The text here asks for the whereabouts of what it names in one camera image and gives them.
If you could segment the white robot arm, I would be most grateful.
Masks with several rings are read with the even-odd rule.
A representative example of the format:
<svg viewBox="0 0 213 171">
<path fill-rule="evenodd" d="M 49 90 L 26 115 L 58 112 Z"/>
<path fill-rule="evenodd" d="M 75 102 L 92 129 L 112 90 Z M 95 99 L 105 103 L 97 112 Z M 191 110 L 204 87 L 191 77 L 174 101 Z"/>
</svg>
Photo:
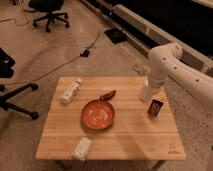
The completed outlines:
<svg viewBox="0 0 213 171">
<path fill-rule="evenodd" d="M 149 86 L 160 88 L 171 77 L 206 108 L 213 111 L 213 78 L 180 61 L 182 47 L 169 43 L 152 48 L 148 53 L 151 68 Z"/>
</svg>

